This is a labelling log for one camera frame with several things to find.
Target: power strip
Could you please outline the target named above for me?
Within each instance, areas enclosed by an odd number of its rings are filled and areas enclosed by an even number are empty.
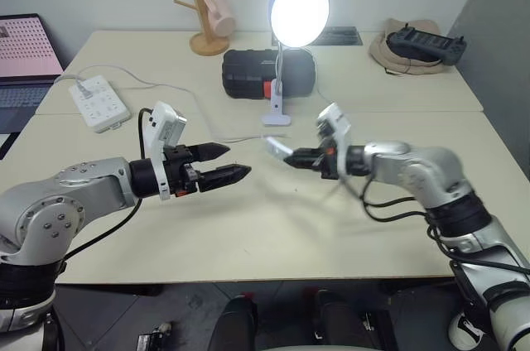
[[[92,97],[87,99],[77,84],[70,86],[69,91],[87,126],[96,133],[116,129],[131,117],[125,104],[103,76],[94,76],[81,84]]]

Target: tile floor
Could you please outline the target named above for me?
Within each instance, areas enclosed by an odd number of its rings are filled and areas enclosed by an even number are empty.
[[[320,288],[337,291],[359,311],[389,310],[401,351],[454,350],[446,327],[459,297],[446,287],[422,286],[389,296],[379,281],[194,283],[167,285],[152,297],[58,286],[55,307],[68,351],[133,351],[139,334],[167,321],[175,323],[168,350],[205,351],[227,301],[250,294],[258,304],[256,344],[261,350],[311,344],[307,295]],[[486,339],[479,351],[496,349]]]

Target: white lamp base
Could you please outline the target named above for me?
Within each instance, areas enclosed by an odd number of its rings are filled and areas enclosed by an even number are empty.
[[[276,82],[276,79],[271,82],[271,112],[262,115],[262,123],[265,126],[289,126],[291,117],[283,113],[282,87],[277,91]]]

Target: laptop screen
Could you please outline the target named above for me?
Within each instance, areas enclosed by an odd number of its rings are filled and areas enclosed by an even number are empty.
[[[36,14],[0,17],[0,79],[62,74]]]

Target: laptop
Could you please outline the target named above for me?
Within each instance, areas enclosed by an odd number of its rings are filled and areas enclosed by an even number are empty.
[[[0,134],[20,132],[62,72],[38,15],[0,16]]]

